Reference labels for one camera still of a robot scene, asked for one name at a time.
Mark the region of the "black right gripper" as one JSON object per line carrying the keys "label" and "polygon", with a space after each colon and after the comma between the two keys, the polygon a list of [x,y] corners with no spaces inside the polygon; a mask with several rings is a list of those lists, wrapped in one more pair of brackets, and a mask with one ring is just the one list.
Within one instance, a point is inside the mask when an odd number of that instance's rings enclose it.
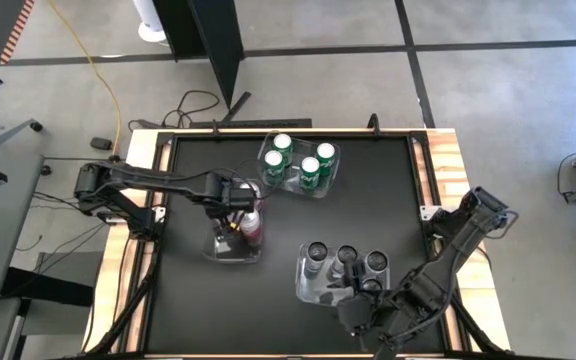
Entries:
{"label": "black right gripper", "polygon": [[338,319],[352,336],[363,335],[373,327],[382,326],[394,311],[394,303],[383,291],[362,291],[364,263],[361,260],[344,264],[343,287],[356,294],[337,303]]}

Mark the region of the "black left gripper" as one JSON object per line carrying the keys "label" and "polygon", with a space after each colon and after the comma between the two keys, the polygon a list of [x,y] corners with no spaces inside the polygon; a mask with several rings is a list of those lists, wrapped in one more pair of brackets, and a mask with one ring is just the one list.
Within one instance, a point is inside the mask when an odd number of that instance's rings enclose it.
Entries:
{"label": "black left gripper", "polygon": [[243,215],[256,210],[257,193],[251,187],[242,188],[238,179],[209,173],[206,179],[205,213],[214,221],[214,237],[217,246],[229,239],[229,221],[234,234],[243,236]]}

